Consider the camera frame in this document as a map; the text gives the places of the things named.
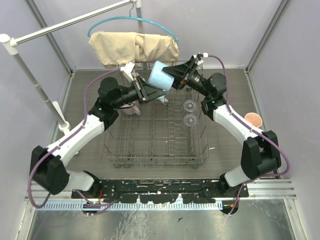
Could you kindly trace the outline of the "blue ceramic mug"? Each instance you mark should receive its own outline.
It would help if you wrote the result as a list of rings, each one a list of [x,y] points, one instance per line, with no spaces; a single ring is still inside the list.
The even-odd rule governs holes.
[[[161,61],[156,61],[147,80],[150,86],[161,89],[166,93],[170,90],[174,82],[174,78],[163,71],[163,68],[167,66],[168,65]]]

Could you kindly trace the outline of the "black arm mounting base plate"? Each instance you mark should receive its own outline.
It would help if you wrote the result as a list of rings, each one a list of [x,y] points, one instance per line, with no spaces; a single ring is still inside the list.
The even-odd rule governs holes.
[[[218,198],[235,198],[239,189],[239,185],[223,188],[215,179],[105,179],[95,183],[93,190],[80,193],[103,203],[172,204],[181,197],[183,204],[208,204]]]

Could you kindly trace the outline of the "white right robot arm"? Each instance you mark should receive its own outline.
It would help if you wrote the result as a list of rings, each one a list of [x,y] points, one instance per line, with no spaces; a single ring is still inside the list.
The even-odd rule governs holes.
[[[231,197],[237,186],[274,172],[281,167],[277,135],[273,131],[262,131],[246,121],[227,100],[227,78],[225,73],[214,73],[209,78],[198,72],[205,54],[194,55],[185,63],[167,66],[162,70],[174,78],[173,88],[185,86],[203,95],[201,109],[204,115],[228,130],[242,145],[240,164],[219,177],[218,187],[225,197]]]

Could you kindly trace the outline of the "clear faceted glass cup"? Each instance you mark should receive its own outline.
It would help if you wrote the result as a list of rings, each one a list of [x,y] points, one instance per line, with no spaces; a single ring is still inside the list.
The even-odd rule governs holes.
[[[185,115],[187,115],[187,114],[196,115],[198,109],[199,109],[198,103],[195,102],[194,100],[189,99],[183,103],[181,110],[182,110],[182,113]]]

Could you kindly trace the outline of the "pink ceramic mug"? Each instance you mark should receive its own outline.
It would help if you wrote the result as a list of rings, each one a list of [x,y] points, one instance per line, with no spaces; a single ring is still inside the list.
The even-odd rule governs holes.
[[[249,112],[244,116],[244,119],[255,126],[256,128],[260,128],[263,125],[263,120],[261,116],[255,112]]]

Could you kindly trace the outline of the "lilac ceramic mug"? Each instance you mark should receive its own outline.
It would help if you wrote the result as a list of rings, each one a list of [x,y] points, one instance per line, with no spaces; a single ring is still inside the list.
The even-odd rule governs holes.
[[[126,104],[120,108],[126,115],[140,115],[140,106],[138,101]]]

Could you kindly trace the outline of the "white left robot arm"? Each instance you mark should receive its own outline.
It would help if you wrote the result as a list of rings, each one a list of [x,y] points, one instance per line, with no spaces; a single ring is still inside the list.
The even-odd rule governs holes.
[[[69,135],[47,147],[38,145],[31,152],[30,178],[51,195],[57,195],[65,189],[77,189],[82,190],[88,198],[97,197],[100,185],[96,178],[86,171],[67,171],[69,161],[115,122],[120,108],[135,101],[148,103],[166,94],[165,88],[149,84],[140,76],[129,87],[119,85],[114,77],[106,77],[100,82],[97,92],[94,106],[85,112],[84,119]]]

